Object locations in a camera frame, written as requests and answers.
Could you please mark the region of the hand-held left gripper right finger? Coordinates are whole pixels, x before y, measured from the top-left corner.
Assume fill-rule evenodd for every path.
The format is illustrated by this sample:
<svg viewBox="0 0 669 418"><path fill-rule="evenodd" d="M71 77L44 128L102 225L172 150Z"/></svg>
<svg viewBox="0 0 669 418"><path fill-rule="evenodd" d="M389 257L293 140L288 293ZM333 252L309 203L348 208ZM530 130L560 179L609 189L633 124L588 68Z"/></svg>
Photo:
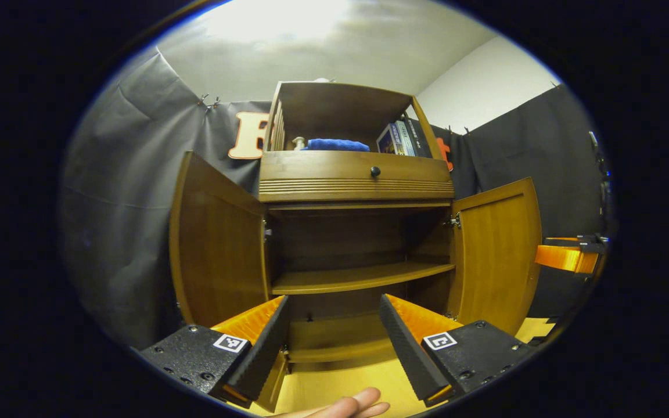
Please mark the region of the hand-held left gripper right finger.
<svg viewBox="0 0 669 418"><path fill-rule="evenodd" d="M535 352L486 320L462 325L387 293L379 317L412 391L427 407L494 383Z"/></svg>

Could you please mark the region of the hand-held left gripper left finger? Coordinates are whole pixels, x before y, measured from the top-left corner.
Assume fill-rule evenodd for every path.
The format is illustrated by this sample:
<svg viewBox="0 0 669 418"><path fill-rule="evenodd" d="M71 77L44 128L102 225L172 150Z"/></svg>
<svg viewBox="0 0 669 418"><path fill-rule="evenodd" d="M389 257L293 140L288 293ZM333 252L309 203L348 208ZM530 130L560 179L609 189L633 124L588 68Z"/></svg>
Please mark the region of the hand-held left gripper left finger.
<svg viewBox="0 0 669 418"><path fill-rule="evenodd" d="M139 352L173 383L240 408L275 408L289 371L290 304L280 296L214 326L186 325Z"/></svg>

